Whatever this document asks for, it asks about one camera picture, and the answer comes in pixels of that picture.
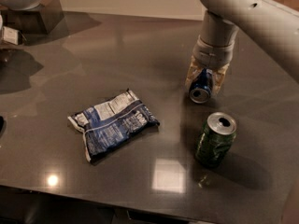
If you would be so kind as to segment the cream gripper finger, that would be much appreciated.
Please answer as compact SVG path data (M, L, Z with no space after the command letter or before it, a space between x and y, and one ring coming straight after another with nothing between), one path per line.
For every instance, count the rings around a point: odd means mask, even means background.
M213 94L217 94L220 91L221 86L225 80L225 76L226 76L226 72L227 72L228 68L229 68L229 64L226 64L222 68L220 68L218 70L214 70L212 72L212 76L213 76L212 93Z
M185 80L185 87L188 90L193 81L199 76L199 74L203 71L204 66L201 65L194 56L191 58L191 63L187 72L186 80Z

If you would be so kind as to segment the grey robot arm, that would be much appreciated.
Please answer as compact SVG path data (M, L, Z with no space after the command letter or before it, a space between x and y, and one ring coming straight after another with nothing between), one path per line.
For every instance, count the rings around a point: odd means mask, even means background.
M236 33L246 33L299 81L299 12L273 0L200 0L206 8L186 77L189 88L205 69L218 91L233 57Z

